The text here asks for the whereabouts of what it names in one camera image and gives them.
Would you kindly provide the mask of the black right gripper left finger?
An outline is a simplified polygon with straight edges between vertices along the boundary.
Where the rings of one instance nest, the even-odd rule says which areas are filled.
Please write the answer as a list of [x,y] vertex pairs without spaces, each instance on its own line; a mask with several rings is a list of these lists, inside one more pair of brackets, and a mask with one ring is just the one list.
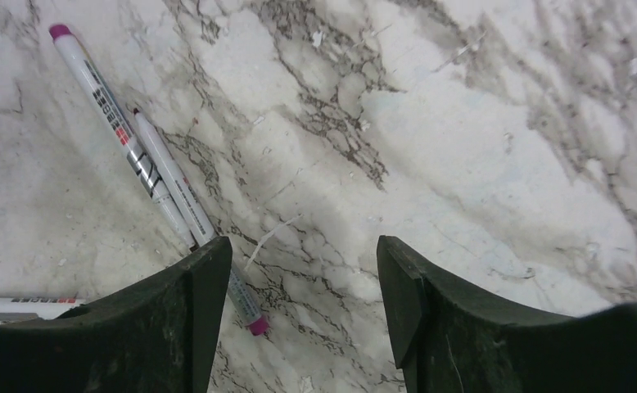
[[58,318],[0,325],[0,392],[206,391],[232,258],[217,237]]

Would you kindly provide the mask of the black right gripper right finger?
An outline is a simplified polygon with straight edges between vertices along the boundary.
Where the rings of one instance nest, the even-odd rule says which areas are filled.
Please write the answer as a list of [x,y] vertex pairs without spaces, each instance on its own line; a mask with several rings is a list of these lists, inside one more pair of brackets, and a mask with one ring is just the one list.
[[409,392],[637,392],[637,302],[582,317],[534,309],[392,236],[378,240],[377,268]]

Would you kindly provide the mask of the white marker pen magenta end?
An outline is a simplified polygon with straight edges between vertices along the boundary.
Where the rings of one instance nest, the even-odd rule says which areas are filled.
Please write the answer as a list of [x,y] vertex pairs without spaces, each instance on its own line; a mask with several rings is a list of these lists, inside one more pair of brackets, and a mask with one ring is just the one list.
[[197,242],[169,189],[165,186],[155,163],[138,141],[133,127],[83,44],[67,25],[51,25],[49,34],[56,50],[85,93],[107,132],[116,141],[122,156],[128,161],[149,198],[159,208],[167,223],[185,246],[188,249],[197,247]]

